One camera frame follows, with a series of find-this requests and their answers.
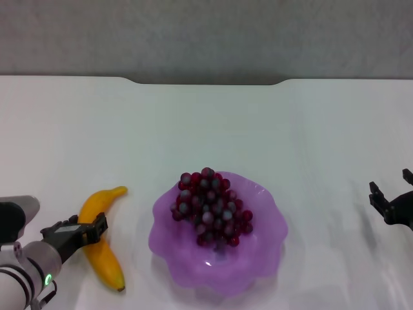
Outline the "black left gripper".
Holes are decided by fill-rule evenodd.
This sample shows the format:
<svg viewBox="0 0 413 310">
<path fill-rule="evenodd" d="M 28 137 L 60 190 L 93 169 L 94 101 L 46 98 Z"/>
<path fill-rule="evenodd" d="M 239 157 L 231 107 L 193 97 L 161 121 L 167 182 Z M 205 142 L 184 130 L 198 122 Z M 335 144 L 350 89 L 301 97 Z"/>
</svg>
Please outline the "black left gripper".
<svg viewBox="0 0 413 310">
<path fill-rule="evenodd" d="M 100 212 L 92 223 L 77 224 L 78 215 L 58 221 L 41 230 L 42 241 L 51 245 L 65 263 L 78 249 L 99 242 L 108 229 L 105 213 Z"/>
</svg>

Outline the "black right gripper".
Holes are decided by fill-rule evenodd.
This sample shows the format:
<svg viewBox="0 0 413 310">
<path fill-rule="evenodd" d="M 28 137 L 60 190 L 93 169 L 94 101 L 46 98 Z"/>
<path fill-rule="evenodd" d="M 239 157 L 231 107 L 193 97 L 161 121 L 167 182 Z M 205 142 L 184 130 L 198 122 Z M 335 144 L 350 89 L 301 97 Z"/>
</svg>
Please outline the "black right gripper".
<svg viewBox="0 0 413 310">
<path fill-rule="evenodd" d="M 403 169 L 402 177 L 413 186 L 413 172 L 409 169 Z M 369 188 L 370 204 L 382 215 L 385 223 L 405 225 L 413 231 L 413 191 L 406 192 L 389 203 L 373 181 L 369 183 Z"/>
</svg>

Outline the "yellow banana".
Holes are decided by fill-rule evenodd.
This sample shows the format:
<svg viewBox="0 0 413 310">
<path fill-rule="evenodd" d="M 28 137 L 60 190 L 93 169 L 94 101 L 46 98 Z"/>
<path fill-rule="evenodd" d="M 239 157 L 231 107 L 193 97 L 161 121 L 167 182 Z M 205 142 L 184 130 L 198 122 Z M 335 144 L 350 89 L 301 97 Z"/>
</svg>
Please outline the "yellow banana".
<svg viewBox="0 0 413 310">
<path fill-rule="evenodd" d="M 125 186 L 119 186 L 94 193 L 84 202 L 78 222 L 92 223 L 98 214 L 101 212 L 106 214 L 113 203 L 127 192 Z M 83 247 L 83 252 L 103 284 L 116 292 L 125 290 L 125 277 L 121 265 L 103 236 L 99 242 Z"/>
</svg>

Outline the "dark red grape bunch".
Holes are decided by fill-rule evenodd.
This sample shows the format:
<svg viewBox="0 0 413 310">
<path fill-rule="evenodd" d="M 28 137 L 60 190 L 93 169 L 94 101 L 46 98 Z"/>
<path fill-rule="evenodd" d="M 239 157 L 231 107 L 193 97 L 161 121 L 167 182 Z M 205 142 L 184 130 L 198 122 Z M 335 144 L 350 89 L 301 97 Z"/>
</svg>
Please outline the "dark red grape bunch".
<svg viewBox="0 0 413 310">
<path fill-rule="evenodd" d="M 242 234 L 254 230 L 254 213 L 245 208 L 228 178 L 210 167 L 184 172 L 177 183 L 179 193 L 170 205 L 172 218 L 190 223 L 200 247 L 237 247 Z"/>
</svg>

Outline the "purple scalloped plastic plate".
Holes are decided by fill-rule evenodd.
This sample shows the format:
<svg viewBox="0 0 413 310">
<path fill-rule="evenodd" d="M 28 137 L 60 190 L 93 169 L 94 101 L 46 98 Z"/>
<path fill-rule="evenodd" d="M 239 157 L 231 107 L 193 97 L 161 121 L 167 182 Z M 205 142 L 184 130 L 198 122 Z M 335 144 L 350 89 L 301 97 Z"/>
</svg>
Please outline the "purple scalloped plastic plate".
<svg viewBox="0 0 413 310">
<path fill-rule="evenodd" d="M 246 290 L 256 279 L 273 276 L 281 261 L 288 225 L 271 193 L 263 186 L 231 172 L 222 172 L 253 213 L 253 231 L 240 238 L 237 247 L 222 252 L 200 247 L 196 233 L 186 221 L 173 220 L 170 205 L 178 195 L 173 186 L 161 195 L 152 208 L 154 224 L 148 245 L 164 259 L 172 279 L 187 288 L 209 287 L 224 296 Z"/>
</svg>

